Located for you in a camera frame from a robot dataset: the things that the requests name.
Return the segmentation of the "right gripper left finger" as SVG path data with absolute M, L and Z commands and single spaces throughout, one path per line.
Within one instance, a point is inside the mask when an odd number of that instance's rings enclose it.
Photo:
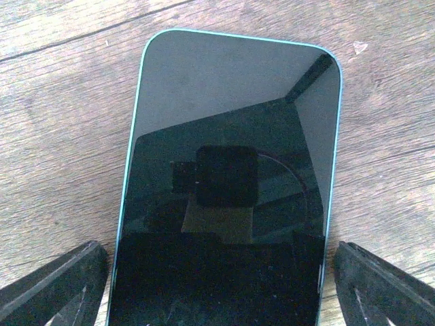
M 1 289 L 2 325 L 94 325 L 108 254 L 86 242 Z

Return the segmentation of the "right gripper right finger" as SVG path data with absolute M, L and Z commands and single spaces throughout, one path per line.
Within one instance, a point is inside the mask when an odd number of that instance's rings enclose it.
M 434 324 L 434 288 L 353 242 L 339 242 L 334 281 L 347 325 Z

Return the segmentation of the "black phone teal edge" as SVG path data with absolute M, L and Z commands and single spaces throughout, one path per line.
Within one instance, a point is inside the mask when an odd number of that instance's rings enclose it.
M 146 44 L 108 325 L 318 325 L 343 77 L 309 44 Z

